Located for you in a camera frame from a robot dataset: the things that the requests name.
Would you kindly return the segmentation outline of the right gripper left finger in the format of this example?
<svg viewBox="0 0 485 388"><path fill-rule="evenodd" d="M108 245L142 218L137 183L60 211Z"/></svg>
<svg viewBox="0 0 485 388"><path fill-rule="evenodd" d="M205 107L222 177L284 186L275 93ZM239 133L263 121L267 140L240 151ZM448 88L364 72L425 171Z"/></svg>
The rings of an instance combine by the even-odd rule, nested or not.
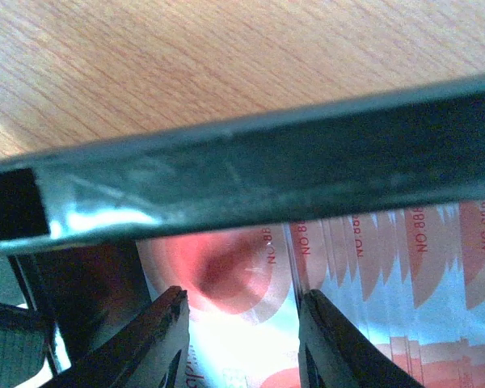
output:
<svg viewBox="0 0 485 388"><path fill-rule="evenodd" d="M171 286L107 343L53 378L52 386L183 386L189 312L187 292Z"/></svg>

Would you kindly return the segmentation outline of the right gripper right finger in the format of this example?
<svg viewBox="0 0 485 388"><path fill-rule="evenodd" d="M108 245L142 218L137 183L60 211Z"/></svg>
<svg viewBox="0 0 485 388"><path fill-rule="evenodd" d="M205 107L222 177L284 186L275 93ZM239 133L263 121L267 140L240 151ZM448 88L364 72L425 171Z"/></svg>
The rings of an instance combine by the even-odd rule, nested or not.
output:
<svg viewBox="0 0 485 388"><path fill-rule="evenodd" d="M421 387L319 290L304 293L298 351L302 387Z"/></svg>

